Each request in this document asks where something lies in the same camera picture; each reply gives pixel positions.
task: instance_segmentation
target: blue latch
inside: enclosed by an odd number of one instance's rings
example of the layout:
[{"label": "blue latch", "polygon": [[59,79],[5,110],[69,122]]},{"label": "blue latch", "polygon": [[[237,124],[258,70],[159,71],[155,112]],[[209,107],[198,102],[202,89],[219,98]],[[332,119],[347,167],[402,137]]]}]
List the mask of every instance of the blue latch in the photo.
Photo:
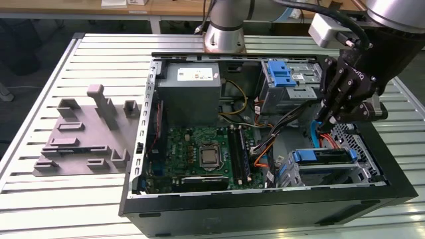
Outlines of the blue latch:
[{"label": "blue latch", "polygon": [[290,69],[283,61],[269,61],[267,70],[270,72],[275,87],[296,86],[296,83],[290,76]]},{"label": "blue latch", "polygon": [[316,161],[316,157],[312,150],[298,150],[291,153],[292,160],[295,162]]},{"label": "blue latch", "polygon": [[351,156],[351,159],[352,159],[352,162],[356,161],[358,157],[356,157],[356,153],[352,149],[348,150],[348,153],[350,153],[350,156]]},{"label": "blue latch", "polygon": [[300,161],[316,161],[316,157],[312,150],[298,150]]}]

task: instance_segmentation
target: gray power supply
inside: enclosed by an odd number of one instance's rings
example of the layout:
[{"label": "gray power supply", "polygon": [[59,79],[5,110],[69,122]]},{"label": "gray power supply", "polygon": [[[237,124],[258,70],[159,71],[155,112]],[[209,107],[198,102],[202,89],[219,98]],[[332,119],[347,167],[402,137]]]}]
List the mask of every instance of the gray power supply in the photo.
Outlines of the gray power supply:
[{"label": "gray power supply", "polygon": [[158,83],[170,127],[214,126],[218,113],[217,63],[174,63]]}]

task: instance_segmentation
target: slotted aluminum table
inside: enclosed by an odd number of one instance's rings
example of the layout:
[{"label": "slotted aluminum table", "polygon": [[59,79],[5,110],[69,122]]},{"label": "slotted aluminum table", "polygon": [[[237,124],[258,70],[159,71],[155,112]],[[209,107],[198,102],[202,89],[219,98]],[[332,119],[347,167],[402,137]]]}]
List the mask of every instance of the slotted aluminum table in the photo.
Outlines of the slotted aluminum table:
[{"label": "slotted aluminum table", "polygon": [[[245,42],[249,53],[338,54],[316,47],[307,37],[246,36]],[[143,238],[126,218],[117,216],[123,174],[35,178],[30,173],[58,116],[59,99],[73,97],[79,105],[90,105],[86,86],[102,84],[114,104],[141,102],[150,53],[159,51],[202,52],[202,39],[127,34],[71,39],[0,162],[1,238]],[[396,78],[380,99],[390,113],[374,126],[419,196],[344,225],[201,238],[425,238],[425,111]]]}]

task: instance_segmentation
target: metal frame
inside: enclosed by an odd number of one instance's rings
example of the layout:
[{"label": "metal frame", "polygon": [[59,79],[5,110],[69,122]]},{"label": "metal frame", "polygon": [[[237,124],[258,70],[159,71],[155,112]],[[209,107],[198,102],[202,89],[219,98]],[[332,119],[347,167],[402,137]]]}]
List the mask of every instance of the metal frame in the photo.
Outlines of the metal frame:
[{"label": "metal frame", "polygon": [[[245,36],[245,42],[247,53],[338,55],[338,51],[316,47],[308,37]],[[141,102],[150,53],[202,52],[202,39],[199,35],[85,34],[81,43],[75,43],[73,39],[0,162],[2,238],[118,236],[133,239],[141,236],[129,220],[117,216],[123,174],[34,178],[31,166],[57,117],[57,110],[50,107],[59,98],[77,94],[78,102],[90,104],[78,89],[101,82],[115,104],[123,99]],[[423,111],[412,104],[414,96],[398,87],[398,79],[390,81],[380,101],[390,111],[388,119],[372,125],[419,196],[339,226],[225,233],[202,238],[356,239],[358,233],[364,238],[423,238]]]}]

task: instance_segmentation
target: cpu socket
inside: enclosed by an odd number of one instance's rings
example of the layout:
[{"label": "cpu socket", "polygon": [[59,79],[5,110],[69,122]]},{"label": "cpu socket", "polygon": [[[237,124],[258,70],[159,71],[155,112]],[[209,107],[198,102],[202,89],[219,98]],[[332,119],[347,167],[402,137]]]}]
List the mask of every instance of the cpu socket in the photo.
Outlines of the cpu socket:
[{"label": "cpu socket", "polygon": [[210,172],[219,167],[219,162],[219,145],[217,143],[203,143],[199,147],[199,167]]}]

